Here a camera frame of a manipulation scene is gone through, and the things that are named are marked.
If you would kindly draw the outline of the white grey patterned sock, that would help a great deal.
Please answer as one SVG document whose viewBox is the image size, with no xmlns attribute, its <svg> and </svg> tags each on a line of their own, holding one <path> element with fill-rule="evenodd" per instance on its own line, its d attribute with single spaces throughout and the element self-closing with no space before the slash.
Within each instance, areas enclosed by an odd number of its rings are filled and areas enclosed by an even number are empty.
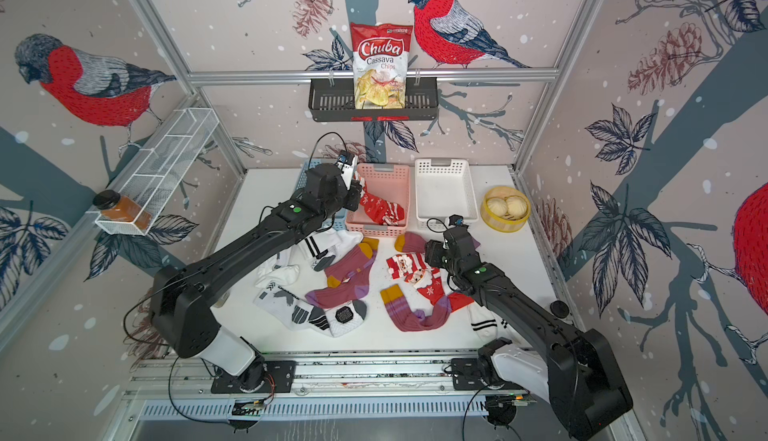
<svg viewBox="0 0 768 441">
<path fill-rule="evenodd" d="M 365 322 L 367 304 L 360 300 L 324 309 L 309 304 L 283 287 L 269 283 L 261 289 L 254 304 L 292 331 L 312 329 L 328 337 L 339 338 Z"/>
</svg>

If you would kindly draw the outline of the clear acrylic wall shelf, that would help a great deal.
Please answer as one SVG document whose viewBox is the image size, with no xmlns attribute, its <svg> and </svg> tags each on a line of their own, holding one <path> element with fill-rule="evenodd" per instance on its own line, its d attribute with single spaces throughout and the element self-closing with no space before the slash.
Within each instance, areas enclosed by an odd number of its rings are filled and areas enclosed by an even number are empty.
<svg viewBox="0 0 768 441">
<path fill-rule="evenodd" d="M 147 142 L 134 156 L 123 178 L 111 185 L 118 194 L 138 205 L 136 215 L 118 221 L 100 214 L 96 225 L 109 235 L 148 234 L 218 125 L 219 119 L 210 108 L 176 111 L 163 124 L 160 137 Z"/>
</svg>

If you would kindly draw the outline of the yellow bowl with buns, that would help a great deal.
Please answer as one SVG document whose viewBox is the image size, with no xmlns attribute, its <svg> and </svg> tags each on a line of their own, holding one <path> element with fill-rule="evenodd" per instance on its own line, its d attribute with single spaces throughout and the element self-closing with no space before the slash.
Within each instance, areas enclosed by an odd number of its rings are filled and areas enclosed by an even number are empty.
<svg viewBox="0 0 768 441">
<path fill-rule="evenodd" d="M 488 190 L 480 206 L 483 222 L 502 233 L 521 230 L 531 212 L 532 206 L 528 198 L 521 191 L 509 186 L 496 186 Z"/>
</svg>

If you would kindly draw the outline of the white black-striped sock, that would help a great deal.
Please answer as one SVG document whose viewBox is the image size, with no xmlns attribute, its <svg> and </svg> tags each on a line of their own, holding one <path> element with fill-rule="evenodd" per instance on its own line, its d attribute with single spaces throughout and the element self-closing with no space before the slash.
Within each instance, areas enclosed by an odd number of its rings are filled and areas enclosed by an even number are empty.
<svg viewBox="0 0 768 441">
<path fill-rule="evenodd" d="M 477 303 L 469 305 L 468 309 L 470 327 L 484 343 L 498 338 L 506 338 L 509 340 L 515 338 L 514 331 L 511 329 L 510 325 L 497 314 Z"/>
<path fill-rule="evenodd" d="M 363 240 L 363 234 L 357 231 L 335 230 L 333 228 L 314 233 L 295 248 L 314 271 L 323 271 L 340 261 L 347 253 Z"/>
</svg>

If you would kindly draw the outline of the white black-striped sock right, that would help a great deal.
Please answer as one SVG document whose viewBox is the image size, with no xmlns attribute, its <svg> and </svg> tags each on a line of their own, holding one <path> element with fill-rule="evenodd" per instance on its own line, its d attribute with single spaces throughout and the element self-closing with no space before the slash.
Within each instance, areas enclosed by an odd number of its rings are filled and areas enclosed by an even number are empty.
<svg viewBox="0 0 768 441">
<path fill-rule="evenodd" d="M 515 338 L 514 331 L 511 329 L 510 325 L 497 314 L 477 303 L 469 305 L 468 309 L 470 327 L 484 343 L 498 338 L 506 338 L 509 340 Z"/>
</svg>

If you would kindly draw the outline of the red santa pattern sock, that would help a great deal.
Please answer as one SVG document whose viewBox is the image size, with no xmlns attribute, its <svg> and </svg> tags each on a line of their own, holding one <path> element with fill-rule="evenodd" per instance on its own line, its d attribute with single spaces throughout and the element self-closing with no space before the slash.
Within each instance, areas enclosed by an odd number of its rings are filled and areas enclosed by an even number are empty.
<svg viewBox="0 0 768 441">
<path fill-rule="evenodd" d="M 440 268 L 430 266 L 422 253 L 400 253 L 386 260 L 390 277 L 414 288 L 432 306 L 445 298 L 452 312 L 474 303 L 457 291 L 447 290 Z"/>
</svg>

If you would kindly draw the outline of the pink plastic basket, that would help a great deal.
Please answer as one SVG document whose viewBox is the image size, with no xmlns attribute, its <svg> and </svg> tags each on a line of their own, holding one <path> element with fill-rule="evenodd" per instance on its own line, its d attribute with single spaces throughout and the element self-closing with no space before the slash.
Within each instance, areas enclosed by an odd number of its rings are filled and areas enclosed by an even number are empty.
<svg viewBox="0 0 768 441">
<path fill-rule="evenodd" d="M 360 206 L 348 211 L 345 227 L 348 231 L 359 231 L 368 237 L 394 237 L 404 233 L 409 224 L 411 204 L 411 167 L 400 164 L 361 163 L 357 173 L 366 181 L 368 191 L 386 201 L 397 203 L 404 208 L 405 216 L 395 225 L 374 223 Z"/>
</svg>

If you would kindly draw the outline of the red white striped sock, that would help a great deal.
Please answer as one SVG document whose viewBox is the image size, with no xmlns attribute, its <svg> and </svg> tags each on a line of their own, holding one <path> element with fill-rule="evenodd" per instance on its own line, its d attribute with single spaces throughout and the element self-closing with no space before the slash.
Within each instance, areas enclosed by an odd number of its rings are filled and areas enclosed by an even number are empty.
<svg viewBox="0 0 768 441">
<path fill-rule="evenodd" d="M 405 210 L 400 204 L 390 201 L 383 201 L 381 206 L 382 210 L 380 221 L 382 224 L 387 226 L 396 226 L 405 220 Z"/>
</svg>

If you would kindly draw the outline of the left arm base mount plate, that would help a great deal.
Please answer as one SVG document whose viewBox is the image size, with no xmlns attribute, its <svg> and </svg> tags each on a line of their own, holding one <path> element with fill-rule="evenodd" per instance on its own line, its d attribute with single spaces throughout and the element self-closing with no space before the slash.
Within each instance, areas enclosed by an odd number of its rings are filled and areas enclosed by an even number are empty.
<svg viewBox="0 0 768 441">
<path fill-rule="evenodd" d="M 261 361 L 239 376 L 221 369 L 211 385 L 212 394 L 282 394 L 289 393 L 295 378 L 297 363 L 289 360 Z"/>
</svg>

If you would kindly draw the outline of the black round knob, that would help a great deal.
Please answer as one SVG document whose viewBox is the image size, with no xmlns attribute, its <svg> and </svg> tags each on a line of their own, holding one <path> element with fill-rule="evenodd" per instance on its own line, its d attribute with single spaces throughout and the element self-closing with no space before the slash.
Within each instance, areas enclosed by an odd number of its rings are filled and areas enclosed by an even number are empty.
<svg viewBox="0 0 768 441">
<path fill-rule="evenodd" d="M 549 311 L 553 316 L 561 320 L 567 319 L 571 314 L 569 305 L 562 300 L 555 300 L 551 302 L 549 305 Z"/>
</svg>

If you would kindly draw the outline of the white black-striped sock top left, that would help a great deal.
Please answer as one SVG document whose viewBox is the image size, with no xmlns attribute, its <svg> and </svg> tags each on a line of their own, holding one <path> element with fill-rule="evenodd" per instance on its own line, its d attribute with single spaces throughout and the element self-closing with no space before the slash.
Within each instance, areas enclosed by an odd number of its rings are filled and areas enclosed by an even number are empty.
<svg viewBox="0 0 768 441">
<path fill-rule="evenodd" d="M 295 248 L 314 271 L 323 271 L 340 261 L 347 253 L 363 240 L 363 234 L 357 231 L 335 230 L 333 228 L 314 233 Z"/>
</svg>

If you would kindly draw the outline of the red snowflake sock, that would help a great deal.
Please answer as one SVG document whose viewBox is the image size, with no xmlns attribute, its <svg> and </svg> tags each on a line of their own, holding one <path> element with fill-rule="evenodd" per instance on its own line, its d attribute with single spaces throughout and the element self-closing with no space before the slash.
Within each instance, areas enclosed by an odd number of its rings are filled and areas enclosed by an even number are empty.
<svg viewBox="0 0 768 441">
<path fill-rule="evenodd" d="M 360 205 L 363 207 L 366 215 L 376 224 L 384 225 L 380 221 L 380 215 L 382 210 L 382 202 L 386 201 L 376 195 L 372 195 L 366 188 L 363 189 L 363 193 L 360 199 Z"/>
</svg>

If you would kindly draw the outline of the purple yellow sock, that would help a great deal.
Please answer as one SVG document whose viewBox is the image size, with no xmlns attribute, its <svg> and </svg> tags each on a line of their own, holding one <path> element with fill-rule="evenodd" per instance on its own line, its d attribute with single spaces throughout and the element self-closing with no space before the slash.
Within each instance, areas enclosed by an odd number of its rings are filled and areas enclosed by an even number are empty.
<svg viewBox="0 0 768 441">
<path fill-rule="evenodd" d="M 450 301 L 446 296 L 435 303 L 429 315 L 423 310 L 413 310 L 398 285 L 381 290 L 380 296 L 389 318 L 401 332 L 439 329 L 447 322 L 452 312 Z"/>
<path fill-rule="evenodd" d="M 328 286 L 309 291 L 305 295 L 307 302 L 315 307 L 331 309 L 365 298 L 378 246 L 378 239 L 364 237 L 339 262 L 324 270 Z"/>
<path fill-rule="evenodd" d="M 394 245 L 401 253 L 426 254 L 441 248 L 446 254 L 456 257 L 475 253 L 480 243 L 466 229 L 455 229 L 450 230 L 442 240 L 437 240 L 436 246 L 430 245 L 429 240 L 419 233 L 411 231 L 399 235 Z"/>
</svg>

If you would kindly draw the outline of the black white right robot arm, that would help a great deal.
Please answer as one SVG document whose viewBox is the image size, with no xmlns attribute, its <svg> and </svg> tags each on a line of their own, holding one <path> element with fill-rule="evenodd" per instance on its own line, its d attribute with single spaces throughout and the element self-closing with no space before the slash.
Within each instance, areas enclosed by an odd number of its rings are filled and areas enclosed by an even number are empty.
<svg viewBox="0 0 768 441">
<path fill-rule="evenodd" d="M 597 330 L 582 331 L 545 310 L 506 274 L 478 254 L 474 238 L 459 215 L 450 217 L 441 241 L 426 243 L 426 261 L 447 271 L 459 292 L 505 320 L 533 348 L 525 353 L 506 339 L 486 344 L 478 362 L 488 367 L 486 382 L 508 381 L 533 390 L 531 371 L 543 388 L 536 395 L 549 401 L 554 414 L 576 440 L 588 440 L 624 414 L 634 401 L 607 339 Z"/>
</svg>

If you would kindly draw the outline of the small white sock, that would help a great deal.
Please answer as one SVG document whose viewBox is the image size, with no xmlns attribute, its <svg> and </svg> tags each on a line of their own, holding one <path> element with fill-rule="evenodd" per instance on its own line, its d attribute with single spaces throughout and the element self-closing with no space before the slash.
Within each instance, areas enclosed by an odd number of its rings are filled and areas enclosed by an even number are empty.
<svg viewBox="0 0 768 441">
<path fill-rule="evenodd" d="M 300 275 L 300 267 L 297 265 L 286 265 L 275 268 L 272 267 L 260 267 L 255 270 L 256 279 L 254 281 L 255 287 L 262 285 L 268 285 L 270 283 L 278 286 L 288 286 L 295 283 Z"/>
</svg>

